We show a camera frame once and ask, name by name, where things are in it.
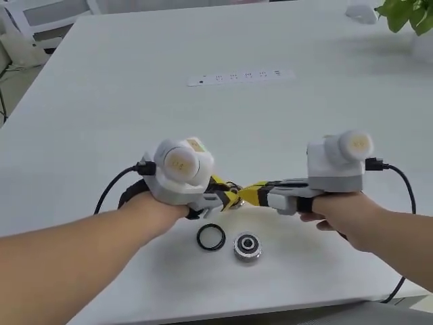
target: hand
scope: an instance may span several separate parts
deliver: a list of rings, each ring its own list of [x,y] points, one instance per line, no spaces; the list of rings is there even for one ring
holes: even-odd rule
[[[187,206],[168,205],[155,200],[150,192],[134,196],[120,210],[142,220],[150,239],[165,234],[177,220],[186,217],[189,212]]]
[[[320,221],[317,229],[336,230],[356,249],[368,251],[371,228],[384,211],[363,193],[336,194],[315,198],[314,213],[302,214],[301,220]]]

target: o-ring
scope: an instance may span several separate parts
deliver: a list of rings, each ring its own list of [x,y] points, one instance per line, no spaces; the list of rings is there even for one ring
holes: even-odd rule
[[[215,228],[216,230],[220,231],[220,233],[221,233],[221,240],[215,246],[206,247],[202,243],[202,239],[200,237],[202,235],[203,230],[205,230],[207,228]],[[225,232],[219,225],[216,225],[214,223],[208,223],[207,225],[204,225],[203,227],[201,227],[198,230],[198,232],[197,232],[197,244],[198,244],[198,246],[200,246],[205,251],[217,251],[217,250],[221,249],[225,244]]]

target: white table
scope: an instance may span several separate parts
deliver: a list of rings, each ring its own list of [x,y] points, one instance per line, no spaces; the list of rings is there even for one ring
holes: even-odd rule
[[[0,133],[0,235],[92,213],[102,190],[160,140],[196,135],[225,179],[306,175],[306,143],[364,128],[376,154],[405,170],[419,212],[433,215],[433,66],[408,56],[410,31],[344,16],[346,0],[186,9],[83,18]],[[187,87],[188,77],[290,68],[296,79]],[[107,197],[114,209],[125,177]],[[367,175],[391,209],[409,199],[393,172]],[[228,237],[205,253],[180,221],[143,248],[71,324],[169,322],[387,296],[399,275],[338,235],[297,217],[244,208],[215,217]],[[255,232],[263,256],[237,263],[231,241]],[[406,283],[401,296],[425,293]]]

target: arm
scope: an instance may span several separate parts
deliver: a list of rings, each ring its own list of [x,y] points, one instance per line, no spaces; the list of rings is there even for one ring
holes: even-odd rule
[[[387,211],[364,194],[316,198],[320,230],[337,230],[360,251],[377,255],[398,273],[433,291],[433,217]]]
[[[0,324],[65,324],[186,207],[140,194],[120,210],[0,238]]]

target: power strip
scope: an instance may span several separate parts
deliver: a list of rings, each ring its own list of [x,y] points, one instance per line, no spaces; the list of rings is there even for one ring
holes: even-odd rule
[[[295,79],[291,70],[257,70],[232,73],[210,74],[188,79],[189,87],[224,85],[230,83],[257,83],[261,81],[279,81]]]

